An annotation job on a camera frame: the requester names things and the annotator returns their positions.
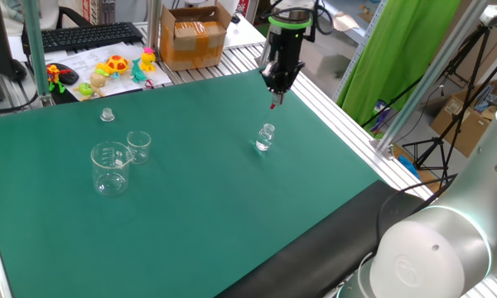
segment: green table mat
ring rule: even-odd
[[[0,117],[13,295],[213,297],[379,178],[293,92],[270,103],[252,71]],[[149,161],[122,195],[97,194],[91,149],[132,130],[152,136]]]

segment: keyboard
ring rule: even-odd
[[[142,34],[131,22],[42,31],[44,52],[92,49],[119,42],[140,42]]]

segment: black tripod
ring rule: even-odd
[[[475,44],[479,41],[479,39],[485,35],[485,39],[482,42],[481,48],[485,47],[485,44],[488,40],[488,36],[490,35],[490,27],[488,26],[478,26],[477,29],[471,33],[463,42],[462,42],[462,48],[456,54],[455,58],[453,58],[450,62],[449,65],[444,69],[442,72],[442,75],[440,75],[439,79],[444,76],[448,75],[455,75],[458,79],[463,81],[466,84],[469,84],[470,81],[467,79],[464,79],[462,76],[457,74],[456,69],[461,65],[462,61],[466,58],[466,56],[470,53],[471,49],[475,46]],[[387,103],[386,106],[384,106],[379,112],[377,112],[374,116],[372,116],[368,121],[366,121],[363,125],[361,125],[362,128],[366,127],[368,123],[371,123],[374,119],[376,119],[381,113],[383,113],[386,109],[390,108],[393,104],[395,104],[402,96],[404,96],[408,91],[410,91],[414,86],[416,86],[423,78],[423,75],[419,77],[414,83],[412,83],[410,86],[408,86],[404,91],[402,91],[398,96],[395,98],[391,99],[390,102]]]
[[[466,94],[466,98],[464,99],[464,104],[462,106],[461,111],[457,115],[453,115],[453,119],[451,123],[447,126],[447,128],[444,130],[444,132],[441,134],[439,137],[434,137],[431,140],[427,141],[420,141],[420,142],[412,142],[403,145],[403,147],[413,147],[413,153],[414,153],[414,166],[418,170],[442,170],[442,178],[447,177],[447,170],[449,169],[449,160],[451,159],[451,154],[453,152],[453,148],[455,147],[455,142],[456,138],[458,137],[458,134],[461,132],[461,124],[462,124],[462,119],[464,117],[465,111],[470,107],[470,105],[475,101],[477,95],[479,95],[482,90],[488,85],[488,83],[491,81],[491,79],[494,77],[494,75],[497,73],[497,67],[492,71],[492,73],[486,78],[486,81],[480,86],[480,88],[472,94],[473,89],[475,88],[475,78],[477,76],[477,72],[479,71],[479,66],[480,62],[482,61],[482,56],[484,54],[484,50],[486,47],[486,43],[488,41],[488,37],[490,35],[490,27],[487,26],[479,26],[475,32],[473,32],[468,38],[465,40],[465,45],[461,49],[461,51],[456,55],[456,57],[450,61],[449,65],[447,66],[447,69],[449,71],[447,72],[449,75],[455,75],[462,81],[468,83],[468,92]],[[475,68],[473,69],[473,74],[470,77],[470,80],[465,80],[461,76],[459,76],[456,73],[456,68],[461,64],[461,62],[465,59],[467,54],[470,52],[470,50],[475,46],[475,44],[479,41],[481,37],[484,37],[482,41],[482,45],[480,46],[479,54],[477,56],[477,60],[475,62]],[[449,149],[449,152],[447,153],[447,156],[445,155],[444,151],[444,137],[446,137],[447,133],[456,125],[456,130],[455,130],[455,135],[453,137],[453,141],[451,143],[451,148]],[[418,151],[417,147],[418,145],[426,144],[426,143],[432,143],[431,146],[426,149],[426,151],[418,156]],[[432,152],[437,148],[440,147],[440,152],[442,154],[442,165],[441,166],[423,166],[423,163],[425,160],[432,154]]]

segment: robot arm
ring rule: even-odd
[[[315,40],[318,18],[315,10],[319,5],[318,1],[312,0],[277,0],[272,3],[271,12],[265,16],[271,26],[260,66],[264,67],[261,74],[273,94],[271,108],[274,108],[283,103],[285,93],[305,65],[299,60],[302,40],[309,26],[311,34],[305,38]]]
[[[496,269],[497,114],[449,190],[390,228],[338,298],[459,298]]]

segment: plastic toy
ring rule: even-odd
[[[98,63],[96,69],[101,69],[111,77],[118,79],[129,68],[129,60],[120,55],[110,56],[105,63]]]
[[[140,70],[144,70],[146,72],[155,71],[155,66],[153,66],[153,62],[155,62],[157,58],[155,57],[155,53],[152,48],[144,48],[142,53],[142,63],[140,64]]]
[[[64,93],[66,87],[59,81],[59,75],[68,74],[72,70],[59,70],[55,65],[47,65],[46,73],[48,74],[48,82],[50,82],[50,91],[55,89],[55,85],[59,85],[59,93]]]
[[[153,89],[152,79],[146,79],[145,85],[147,89]]]
[[[95,88],[101,88],[105,86],[107,79],[109,79],[109,74],[106,71],[96,69],[96,71],[90,75],[90,84]]]
[[[140,58],[133,60],[133,69],[131,70],[131,76],[133,77],[133,82],[138,84],[140,81],[145,81],[147,76],[143,74],[143,71],[140,70],[142,66],[138,66],[138,62]]]
[[[80,101],[89,100],[94,94],[98,94],[99,97],[105,96],[103,93],[101,93],[101,90],[99,88],[96,88],[89,83],[81,83],[79,86],[74,88],[74,91],[79,91],[81,94],[83,94],[83,97],[80,99]]]

